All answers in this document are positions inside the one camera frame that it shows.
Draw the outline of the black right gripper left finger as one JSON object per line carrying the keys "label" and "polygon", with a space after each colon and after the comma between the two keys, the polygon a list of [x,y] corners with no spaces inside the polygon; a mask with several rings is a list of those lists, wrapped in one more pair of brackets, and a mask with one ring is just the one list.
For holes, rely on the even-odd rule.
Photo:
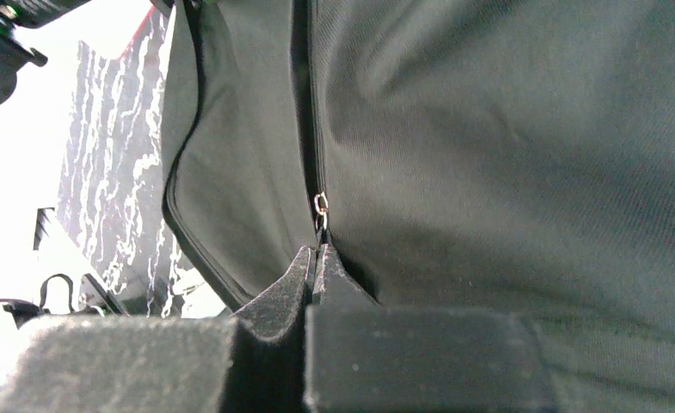
{"label": "black right gripper left finger", "polygon": [[228,317],[37,318],[0,366],[0,412],[300,412],[315,259]]}

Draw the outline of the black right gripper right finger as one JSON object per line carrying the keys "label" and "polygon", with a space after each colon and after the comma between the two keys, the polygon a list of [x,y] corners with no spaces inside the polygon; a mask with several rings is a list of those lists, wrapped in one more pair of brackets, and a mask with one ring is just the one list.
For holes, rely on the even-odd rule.
{"label": "black right gripper right finger", "polygon": [[311,412],[557,412],[535,334],[513,314],[383,306],[318,253],[305,313]]}

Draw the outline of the black student backpack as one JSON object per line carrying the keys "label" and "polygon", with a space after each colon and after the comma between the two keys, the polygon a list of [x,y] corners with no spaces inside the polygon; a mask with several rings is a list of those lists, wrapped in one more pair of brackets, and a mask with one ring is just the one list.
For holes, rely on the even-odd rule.
{"label": "black student backpack", "polygon": [[567,412],[675,412],[675,1],[177,1],[163,213],[227,306],[326,224],[383,305],[538,333]]}

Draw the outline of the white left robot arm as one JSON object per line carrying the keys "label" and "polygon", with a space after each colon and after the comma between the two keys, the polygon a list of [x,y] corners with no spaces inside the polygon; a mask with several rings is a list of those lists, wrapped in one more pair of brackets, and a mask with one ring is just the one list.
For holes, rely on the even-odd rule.
{"label": "white left robot arm", "polygon": [[46,65],[48,57],[15,38],[18,28],[41,28],[86,4],[87,0],[0,1],[0,105],[17,84],[17,73],[26,64]]}

